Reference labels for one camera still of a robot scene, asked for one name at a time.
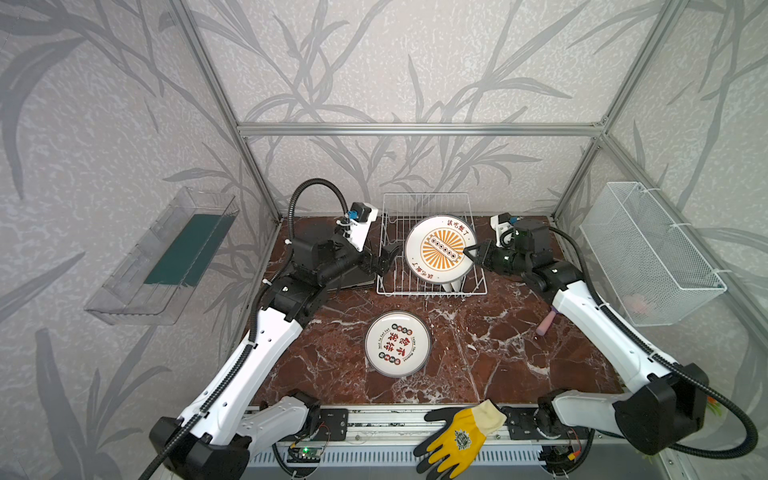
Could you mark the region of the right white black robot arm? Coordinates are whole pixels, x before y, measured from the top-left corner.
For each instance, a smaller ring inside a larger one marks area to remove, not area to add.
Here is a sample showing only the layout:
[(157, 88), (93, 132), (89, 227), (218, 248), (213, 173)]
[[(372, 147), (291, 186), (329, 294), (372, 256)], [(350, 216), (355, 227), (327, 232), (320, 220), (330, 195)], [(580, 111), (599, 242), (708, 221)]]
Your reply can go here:
[[(578, 244), (562, 230), (531, 218), (518, 218), (493, 240), (475, 242), (463, 255), (486, 271), (517, 277), (556, 313), (570, 320), (609, 361), (623, 382), (622, 394), (556, 390), (538, 401), (537, 427), (556, 433), (583, 427), (620, 436), (636, 450), (654, 455), (672, 449), (687, 455), (730, 460), (752, 453), (758, 445), (755, 423), (738, 405), (712, 389), (696, 364), (681, 365), (650, 343), (598, 294), (584, 255), (572, 264), (556, 260), (551, 240), (558, 235)], [(684, 444), (702, 429), (707, 403), (714, 400), (735, 416), (744, 439), (723, 450)]]

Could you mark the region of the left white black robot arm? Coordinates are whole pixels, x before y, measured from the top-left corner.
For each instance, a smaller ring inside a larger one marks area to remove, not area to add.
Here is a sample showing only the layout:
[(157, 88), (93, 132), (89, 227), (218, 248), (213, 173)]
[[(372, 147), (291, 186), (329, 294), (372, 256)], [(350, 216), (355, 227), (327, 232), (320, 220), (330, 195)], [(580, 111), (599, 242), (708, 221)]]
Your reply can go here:
[[(342, 214), (326, 240), (306, 240), (295, 232), (295, 211), (310, 187), (328, 188)], [(302, 334), (329, 296), (333, 283), (351, 271), (383, 276), (399, 244), (375, 255), (366, 241), (379, 214), (367, 202), (348, 203), (331, 181), (312, 178), (301, 183), (288, 204), (287, 257), (272, 279), (263, 281), (251, 303), (248, 332), (214, 379), (182, 413), (162, 417), (149, 438), (155, 458), (141, 473), (150, 479), (164, 468), (174, 479), (239, 479), (251, 459), (276, 442), (313, 432), (309, 422), (316, 401), (291, 394), (252, 416), (246, 411), (280, 357)]]

